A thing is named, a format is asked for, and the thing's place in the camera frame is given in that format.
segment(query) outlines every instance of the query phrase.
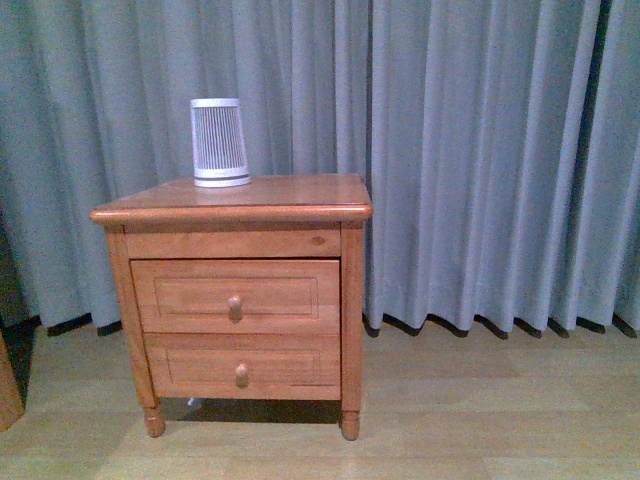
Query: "nightstand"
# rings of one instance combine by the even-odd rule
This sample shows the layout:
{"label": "nightstand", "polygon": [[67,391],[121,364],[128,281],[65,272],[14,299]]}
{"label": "nightstand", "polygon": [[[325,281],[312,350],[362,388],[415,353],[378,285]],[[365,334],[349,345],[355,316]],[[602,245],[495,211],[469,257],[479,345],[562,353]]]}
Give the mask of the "nightstand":
{"label": "nightstand", "polygon": [[361,397],[363,224],[357,175],[181,179],[96,208],[149,435],[160,397]]}

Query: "laminate flooring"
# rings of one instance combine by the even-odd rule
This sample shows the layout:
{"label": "laminate flooring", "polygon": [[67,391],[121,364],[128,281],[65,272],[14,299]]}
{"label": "laminate flooring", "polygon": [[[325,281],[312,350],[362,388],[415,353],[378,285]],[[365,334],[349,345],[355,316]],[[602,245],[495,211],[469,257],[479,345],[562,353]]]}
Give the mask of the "laminate flooring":
{"label": "laminate flooring", "polygon": [[364,337],[360,439],[336,402],[164,401],[146,434],[122,332],[36,335],[3,479],[640,479],[640,341],[615,328],[499,340],[427,323]]}

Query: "drawer knob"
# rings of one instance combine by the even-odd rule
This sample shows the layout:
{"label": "drawer knob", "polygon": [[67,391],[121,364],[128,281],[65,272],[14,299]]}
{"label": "drawer knob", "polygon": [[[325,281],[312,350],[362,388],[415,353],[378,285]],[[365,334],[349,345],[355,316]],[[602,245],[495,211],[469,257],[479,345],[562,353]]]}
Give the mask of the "drawer knob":
{"label": "drawer knob", "polygon": [[234,295],[229,299],[229,319],[232,322],[242,320],[242,300],[239,296]]}
{"label": "drawer knob", "polygon": [[245,388],[249,385],[249,370],[244,363],[241,363],[236,368],[236,386],[238,388]]}

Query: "air purifier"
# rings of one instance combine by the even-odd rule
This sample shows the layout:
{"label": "air purifier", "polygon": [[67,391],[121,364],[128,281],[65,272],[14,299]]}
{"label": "air purifier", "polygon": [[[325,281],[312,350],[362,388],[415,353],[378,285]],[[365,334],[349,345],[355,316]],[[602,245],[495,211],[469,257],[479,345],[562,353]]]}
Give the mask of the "air purifier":
{"label": "air purifier", "polygon": [[191,100],[193,174],[197,187],[251,181],[237,98]]}

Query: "curtain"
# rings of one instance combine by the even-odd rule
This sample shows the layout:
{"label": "curtain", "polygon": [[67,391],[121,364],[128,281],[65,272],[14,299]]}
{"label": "curtain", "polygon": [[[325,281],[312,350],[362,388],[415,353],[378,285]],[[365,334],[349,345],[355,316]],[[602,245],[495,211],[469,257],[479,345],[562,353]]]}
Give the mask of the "curtain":
{"label": "curtain", "polygon": [[1,2],[0,201],[31,313],[118,320],[89,212],[190,176],[189,100],[238,97],[251,174],[367,179],[374,328],[638,328],[638,5],[613,2],[585,133],[599,8]]}
{"label": "curtain", "polygon": [[373,327],[638,328],[639,9],[613,2],[585,153],[599,10],[374,2]]}
{"label": "curtain", "polygon": [[88,216],[192,174],[192,98],[241,99],[253,175],[365,172],[366,1],[33,0],[0,18],[1,200],[45,326],[119,319]]}

